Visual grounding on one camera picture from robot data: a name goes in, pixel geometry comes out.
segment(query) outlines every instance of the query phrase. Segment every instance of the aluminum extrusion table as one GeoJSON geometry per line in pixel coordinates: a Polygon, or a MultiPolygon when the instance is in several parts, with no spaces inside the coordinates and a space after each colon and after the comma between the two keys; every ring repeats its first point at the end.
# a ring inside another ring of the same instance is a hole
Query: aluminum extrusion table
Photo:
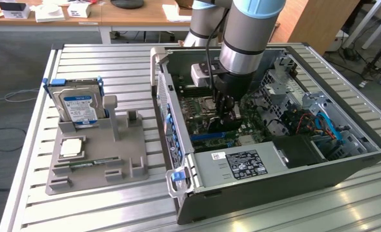
{"type": "MultiPolygon", "coordinates": [[[[146,181],[49,196],[45,193],[58,111],[42,90],[0,231],[381,231],[381,163],[336,187],[189,225],[176,223],[150,89],[150,49],[176,44],[65,45],[51,51],[45,77],[98,77],[118,96],[118,114],[138,109],[146,128],[152,177],[146,181]]],[[[381,135],[381,112],[317,52],[292,44],[321,77],[381,135]]],[[[299,79],[317,89],[307,73],[299,79]]]]}

